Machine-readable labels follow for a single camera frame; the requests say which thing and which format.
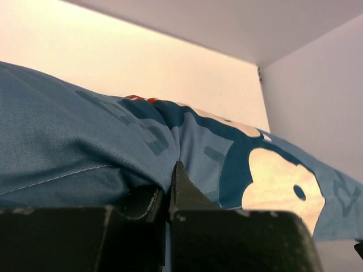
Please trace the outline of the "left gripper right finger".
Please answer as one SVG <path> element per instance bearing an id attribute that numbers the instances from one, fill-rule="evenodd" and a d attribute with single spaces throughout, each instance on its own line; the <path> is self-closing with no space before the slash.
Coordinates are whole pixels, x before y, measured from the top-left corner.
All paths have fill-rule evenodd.
<path id="1" fill-rule="evenodd" d="M 170 199 L 172 271 L 322 271 L 313 240 L 293 213 L 224 210 L 174 166 Z"/>

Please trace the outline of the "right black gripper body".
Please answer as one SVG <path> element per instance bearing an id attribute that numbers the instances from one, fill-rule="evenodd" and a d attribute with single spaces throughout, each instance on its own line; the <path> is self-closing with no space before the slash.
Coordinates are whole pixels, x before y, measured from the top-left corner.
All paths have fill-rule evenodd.
<path id="1" fill-rule="evenodd" d="M 357 243 L 354 245 L 354 249 L 357 252 L 357 254 L 360 256 L 360 258 L 363 260 L 363 241 L 357 241 Z"/>

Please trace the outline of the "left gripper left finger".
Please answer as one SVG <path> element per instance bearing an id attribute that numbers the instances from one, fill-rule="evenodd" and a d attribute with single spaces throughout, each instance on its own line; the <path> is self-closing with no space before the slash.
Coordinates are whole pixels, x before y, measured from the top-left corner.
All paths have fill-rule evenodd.
<path id="1" fill-rule="evenodd" d="M 2 271 L 161 271 L 163 191 L 133 189 L 112 205 L 1 211 Z"/>

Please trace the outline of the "blue cartoon print pillowcase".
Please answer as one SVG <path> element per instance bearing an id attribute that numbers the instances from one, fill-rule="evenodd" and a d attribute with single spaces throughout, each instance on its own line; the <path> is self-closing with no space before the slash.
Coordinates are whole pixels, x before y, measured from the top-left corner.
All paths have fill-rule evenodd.
<path id="1" fill-rule="evenodd" d="M 362 184 L 275 135 L 1 63 L 2 207 L 107 205 L 149 184 L 168 191 L 177 162 L 221 208 L 291 211 L 318 241 L 362 239 Z"/>

